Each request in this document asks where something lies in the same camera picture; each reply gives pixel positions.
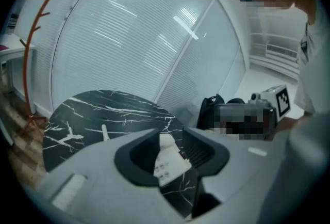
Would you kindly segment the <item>orange coat rack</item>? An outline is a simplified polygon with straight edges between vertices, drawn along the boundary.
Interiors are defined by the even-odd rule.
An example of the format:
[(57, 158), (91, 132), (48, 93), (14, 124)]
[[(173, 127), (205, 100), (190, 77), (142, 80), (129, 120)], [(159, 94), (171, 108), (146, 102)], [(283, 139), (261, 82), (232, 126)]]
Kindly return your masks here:
[(43, 120), (45, 121), (45, 117), (41, 116), (35, 116), (35, 114), (32, 113), (32, 107), (30, 106), (30, 99), (29, 99), (29, 91), (28, 91), (28, 60), (29, 60), (29, 52), (31, 48), (31, 41), (33, 38), (34, 33), (41, 28), (41, 26), (38, 26), (38, 22), (41, 17), (45, 17), (50, 15), (50, 12), (44, 12), (45, 8), (47, 7), (48, 3), (50, 0), (44, 0), (43, 4), (41, 5), (39, 11), (36, 14), (36, 17), (33, 21), (33, 24), (30, 28), (29, 35), (26, 41), (23, 39), (19, 39), (20, 43), (23, 45), (25, 48), (24, 50), (24, 59), (23, 59), (23, 73), (22, 73), (22, 78), (23, 78), (23, 88), (24, 88), (24, 95), (25, 95), (25, 107), (26, 111), (28, 114), (28, 121), (23, 127), (22, 131), (20, 132), (20, 135), (24, 135), (27, 133), (28, 129), (33, 125), (36, 129), (40, 131), (40, 128), (38, 126), (37, 120)]

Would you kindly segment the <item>round black marble table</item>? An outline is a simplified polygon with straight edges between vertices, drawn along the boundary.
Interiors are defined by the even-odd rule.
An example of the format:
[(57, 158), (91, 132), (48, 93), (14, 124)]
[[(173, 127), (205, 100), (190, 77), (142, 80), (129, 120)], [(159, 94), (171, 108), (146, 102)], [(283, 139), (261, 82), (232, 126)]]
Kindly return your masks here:
[(157, 104), (133, 94), (112, 90), (93, 90), (61, 103), (51, 115), (43, 136), (43, 161), (50, 172), (86, 146), (103, 140), (101, 126), (109, 138), (158, 128), (175, 139), (186, 157), (182, 123)]

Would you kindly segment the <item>white desk with red cloth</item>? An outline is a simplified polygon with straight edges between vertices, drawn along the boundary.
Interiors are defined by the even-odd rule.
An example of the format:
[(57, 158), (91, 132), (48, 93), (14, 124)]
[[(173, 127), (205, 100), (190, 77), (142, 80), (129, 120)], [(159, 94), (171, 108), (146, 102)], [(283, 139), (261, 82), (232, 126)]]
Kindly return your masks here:
[[(6, 62), (8, 66), (7, 70), (7, 81), (9, 90), (13, 90), (12, 82), (12, 65), (11, 61), (18, 58), (24, 58), (25, 47), (21, 43), (21, 38), (15, 34), (3, 34), (0, 35), (0, 47), (4, 46), (5, 49), (0, 51), (0, 64)], [(32, 82), (31, 82), (31, 70), (32, 70), (32, 57), (35, 45), (30, 46), (27, 59), (27, 91), (30, 94), (32, 92)]]

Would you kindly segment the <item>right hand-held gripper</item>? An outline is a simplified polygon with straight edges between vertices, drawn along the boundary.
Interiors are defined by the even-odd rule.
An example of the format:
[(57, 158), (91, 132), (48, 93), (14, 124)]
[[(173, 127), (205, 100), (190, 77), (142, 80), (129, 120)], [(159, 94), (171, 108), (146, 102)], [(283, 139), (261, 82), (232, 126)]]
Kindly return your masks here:
[(290, 100), (286, 85), (273, 86), (260, 93), (253, 93), (248, 100), (250, 104), (257, 104), (275, 111), (275, 121), (279, 122), (290, 112)]

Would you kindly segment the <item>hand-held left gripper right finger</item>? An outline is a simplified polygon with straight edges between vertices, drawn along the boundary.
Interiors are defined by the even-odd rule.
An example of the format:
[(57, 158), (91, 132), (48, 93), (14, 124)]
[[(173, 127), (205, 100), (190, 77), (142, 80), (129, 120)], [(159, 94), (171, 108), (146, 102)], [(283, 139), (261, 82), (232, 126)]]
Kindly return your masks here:
[(184, 129), (184, 150), (197, 171), (192, 217), (258, 218), (286, 157), (287, 139), (235, 140)]

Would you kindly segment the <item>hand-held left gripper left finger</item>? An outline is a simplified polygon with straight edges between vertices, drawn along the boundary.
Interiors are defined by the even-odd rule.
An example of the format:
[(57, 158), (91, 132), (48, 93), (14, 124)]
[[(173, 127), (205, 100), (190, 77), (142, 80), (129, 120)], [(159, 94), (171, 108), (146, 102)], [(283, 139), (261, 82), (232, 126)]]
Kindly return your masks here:
[(56, 224), (185, 224), (159, 188), (118, 186), (107, 178), (115, 139), (92, 144), (47, 174), (38, 191)]

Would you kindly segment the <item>white air conditioner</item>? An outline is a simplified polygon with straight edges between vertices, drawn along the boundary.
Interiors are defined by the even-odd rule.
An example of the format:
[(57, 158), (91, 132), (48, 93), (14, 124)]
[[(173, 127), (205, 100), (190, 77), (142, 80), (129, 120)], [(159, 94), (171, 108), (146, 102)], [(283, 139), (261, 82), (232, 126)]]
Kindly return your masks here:
[(266, 55), (272, 55), (291, 61), (296, 61), (298, 57), (298, 53), (296, 51), (269, 43), (266, 44)]

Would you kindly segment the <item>white corded telephone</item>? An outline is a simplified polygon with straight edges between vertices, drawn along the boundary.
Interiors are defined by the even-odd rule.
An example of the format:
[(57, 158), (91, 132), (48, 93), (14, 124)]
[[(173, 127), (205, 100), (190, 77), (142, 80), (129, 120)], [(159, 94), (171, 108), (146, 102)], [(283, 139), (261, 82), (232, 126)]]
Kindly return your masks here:
[(108, 151), (107, 178), (128, 188), (164, 187), (191, 168), (183, 158), (174, 137), (147, 129), (115, 139)]

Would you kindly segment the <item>person's white printed T-shirt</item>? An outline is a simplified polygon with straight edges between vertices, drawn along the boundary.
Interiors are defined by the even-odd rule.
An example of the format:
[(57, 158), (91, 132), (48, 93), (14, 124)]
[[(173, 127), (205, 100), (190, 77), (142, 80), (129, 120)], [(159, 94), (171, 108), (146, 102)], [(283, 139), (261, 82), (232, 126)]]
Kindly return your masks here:
[(317, 9), (315, 22), (306, 23), (303, 39), (308, 50), (304, 53), (300, 44), (294, 103), (304, 115), (330, 112), (330, 17), (326, 10)]

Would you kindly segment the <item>person's right forearm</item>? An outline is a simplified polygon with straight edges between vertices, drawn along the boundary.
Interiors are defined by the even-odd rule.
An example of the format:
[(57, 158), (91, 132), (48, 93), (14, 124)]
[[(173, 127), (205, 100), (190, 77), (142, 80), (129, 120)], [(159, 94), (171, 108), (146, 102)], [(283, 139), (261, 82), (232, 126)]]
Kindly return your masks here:
[(275, 131), (273, 135), (275, 136), (277, 133), (281, 131), (286, 131), (292, 129), (295, 125), (298, 125), (305, 119), (309, 118), (309, 116), (302, 116), (298, 119), (293, 119), (293, 118), (288, 118), (284, 117), (278, 124), (277, 127), (275, 128)]

